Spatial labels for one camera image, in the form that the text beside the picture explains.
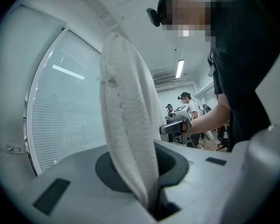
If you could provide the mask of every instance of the window blind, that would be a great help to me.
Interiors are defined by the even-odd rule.
[[[91,46],[70,31],[50,53],[35,87],[32,111],[33,139],[42,171],[68,155],[106,144],[99,59]]]

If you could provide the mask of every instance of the ceiling light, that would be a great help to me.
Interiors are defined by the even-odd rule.
[[[85,77],[83,77],[83,76],[80,76],[80,75],[78,75],[78,74],[75,74],[75,73],[73,73],[73,72],[71,72],[71,71],[69,71],[69,70],[66,70],[66,69],[64,69],[64,68],[62,68],[62,67],[60,67],[60,66],[57,66],[57,65],[53,65],[53,69],[62,71],[62,72],[64,72],[64,73],[66,73],[66,74],[69,74],[69,75],[71,75],[71,76],[77,77],[77,78],[79,78],[79,79],[81,79],[81,80],[83,80],[83,79],[85,78]]]
[[[178,68],[177,68],[176,78],[179,78],[181,76],[183,64],[184,64],[184,60],[178,61]]]

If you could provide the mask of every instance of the person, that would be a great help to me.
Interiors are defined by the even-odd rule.
[[[205,30],[210,37],[218,105],[192,121],[191,134],[230,121],[230,152],[270,125],[255,89],[280,53],[280,30],[258,0],[159,0],[157,11],[147,13],[155,26]]]
[[[168,105],[166,106],[166,108],[167,108],[168,114],[171,113],[171,112],[173,111],[173,107],[172,107],[171,104],[168,104]]]
[[[203,107],[202,115],[208,113],[211,110],[211,108],[208,105],[202,105],[202,107]],[[201,139],[204,138],[205,138],[205,133],[201,133]]]
[[[193,120],[199,117],[199,115],[198,115],[198,113],[199,113],[198,112],[198,106],[192,100],[190,93],[183,92],[178,97],[178,99],[181,100],[182,104],[188,104],[189,105],[189,107],[191,108],[191,112],[193,114]],[[198,144],[199,144],[200,134],[199,133],[192,134],[190,136],[190,138],[191,138],[191,141],[189,143],[187,143],[187,147],[197,148]]]

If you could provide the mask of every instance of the towel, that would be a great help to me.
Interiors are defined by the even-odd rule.
[[[153,139],[165,125],[151,74],[136,48],[118,33],[107,38],[101,54],[103,126],[119,175],[144,208],[153,212],[158,167]]]

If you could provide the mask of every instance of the black slot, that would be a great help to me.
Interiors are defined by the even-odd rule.
[[[42,213],[49,216],[68,188],[70,181],[57,178],[45,192],[36,200],[33,206]]]
[[[207,158],[206,161],[213,162],[215,164],[222,165],[222,166],[224,166],[225,163],[227,162],[226,160],[216,159],[216,158],[212,158],[212,157]]]

